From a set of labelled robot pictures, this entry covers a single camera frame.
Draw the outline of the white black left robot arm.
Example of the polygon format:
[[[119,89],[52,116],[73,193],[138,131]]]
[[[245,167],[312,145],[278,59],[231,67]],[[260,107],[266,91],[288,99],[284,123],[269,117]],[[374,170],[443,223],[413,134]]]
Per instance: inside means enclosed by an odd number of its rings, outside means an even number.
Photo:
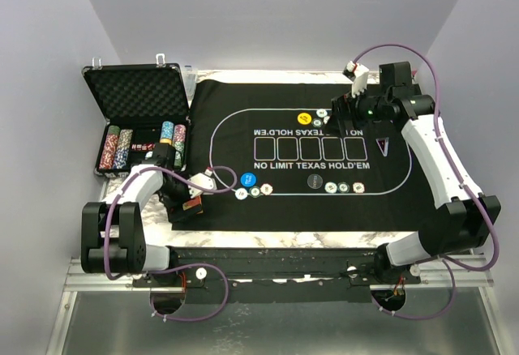
[[[151,156],[131,167],[127,179],[101,202],[86,203],[81,219],[81,267],[86,273],[105,273],[114,278],[151,272],[163,286],[174,284],[180,274],[178,255],[166,246],[145,241],[142,210],[153,195],[163,203],[168,220],[182,222],[203,212],[201,198],[190,195],[189,186],[163,173],[179,170],[177,151],[157,143]]]

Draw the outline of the blue small blind button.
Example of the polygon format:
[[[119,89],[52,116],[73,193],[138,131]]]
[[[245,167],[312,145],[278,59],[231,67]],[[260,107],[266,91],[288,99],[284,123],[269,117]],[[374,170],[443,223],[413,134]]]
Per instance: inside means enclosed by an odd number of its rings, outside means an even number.
[[[253,187],[257,182],[257,177],[254,173],[246,172],[240,177],[240,183],[242,186],[249,188]]]

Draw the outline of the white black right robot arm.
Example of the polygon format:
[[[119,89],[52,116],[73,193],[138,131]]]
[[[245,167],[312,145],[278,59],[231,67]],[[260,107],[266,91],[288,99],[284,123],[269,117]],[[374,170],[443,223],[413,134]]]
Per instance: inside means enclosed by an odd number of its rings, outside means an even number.
[[[369,70],[364,65],[348,62],[343,74],[353,83],[348,93],[332,99],[326,132],[345,138],[348,124],[360,129],[369,122],[391,122],[414,153],[435,205],[419,231],[377,248],[372,266],[375,278],[389,284],[413,264],[447,259],[451,253],[482,246],[494,230],[500,201],[485,195],[466,172],[448,140],[435,101],[417,92],[410,64],[380,66],[376,93],[367,90]]]

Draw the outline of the red playing card box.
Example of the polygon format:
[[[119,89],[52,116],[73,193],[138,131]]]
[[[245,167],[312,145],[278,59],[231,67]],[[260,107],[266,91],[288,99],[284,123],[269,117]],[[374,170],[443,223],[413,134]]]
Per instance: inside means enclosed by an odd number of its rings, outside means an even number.
[[[186,201],[182,205],[182,209],[183,209],[183,211],[188,211],[191,209],[197,209],[198,211],[201,211],[202,210],[202,198],[200,196],[197,196],[193,199]]]

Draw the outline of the green white poker chip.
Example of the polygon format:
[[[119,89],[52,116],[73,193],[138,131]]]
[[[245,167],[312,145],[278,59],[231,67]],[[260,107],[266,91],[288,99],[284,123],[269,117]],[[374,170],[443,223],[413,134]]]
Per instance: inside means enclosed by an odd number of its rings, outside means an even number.
[[[249,195],[253,198],[258,198],[261,196],[261,190],[258,186],[253,186],[250,190],[249,190]]]
[[[313,120],[312,120],[312,125],[313,125],[314,127],[321,127],[321,126],[323,125],[323,121],[320,120],[320,119],[318,119],[318,118],[313,119]]]
[[[341,193],[348,193],[350,191],[350,186],[345,182],[340,182],[337,184],[337,190]]]

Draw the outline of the yellow big blind button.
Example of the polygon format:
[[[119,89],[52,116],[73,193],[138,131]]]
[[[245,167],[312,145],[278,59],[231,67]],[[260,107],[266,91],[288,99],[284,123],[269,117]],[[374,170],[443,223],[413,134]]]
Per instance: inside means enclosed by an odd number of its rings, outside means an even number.
[[[311,124],[313,118],[309,113],[300,113],[297,116],[297,121],[301,125],[309,125]]]

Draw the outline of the black dealer button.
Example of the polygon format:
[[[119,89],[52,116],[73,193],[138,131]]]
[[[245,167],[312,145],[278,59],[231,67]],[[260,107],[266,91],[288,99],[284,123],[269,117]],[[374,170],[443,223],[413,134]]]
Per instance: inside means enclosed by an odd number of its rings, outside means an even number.
[[[320,189],[323,184],[324,184],[324,180],[319,174],[313,173],[313,174],[309,175],[307,178],[307,185],[312,190]]]

